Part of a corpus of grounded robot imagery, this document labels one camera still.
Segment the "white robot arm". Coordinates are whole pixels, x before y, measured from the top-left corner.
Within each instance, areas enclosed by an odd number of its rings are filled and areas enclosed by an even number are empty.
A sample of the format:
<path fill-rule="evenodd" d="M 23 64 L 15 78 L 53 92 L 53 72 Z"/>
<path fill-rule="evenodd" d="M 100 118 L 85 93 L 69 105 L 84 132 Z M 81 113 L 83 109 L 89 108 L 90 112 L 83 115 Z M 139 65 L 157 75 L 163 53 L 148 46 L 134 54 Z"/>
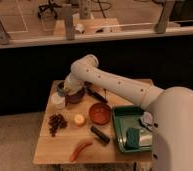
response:
<path fill-rule="evenodd" d="M 98 68 L 89 54 L 71 64 L 64 87 L 78 92 L 93 83 L 132 102 L 153 115 L 153 171 L 193 171 L 193 90 L 186 87 L 161 89 Z"/>

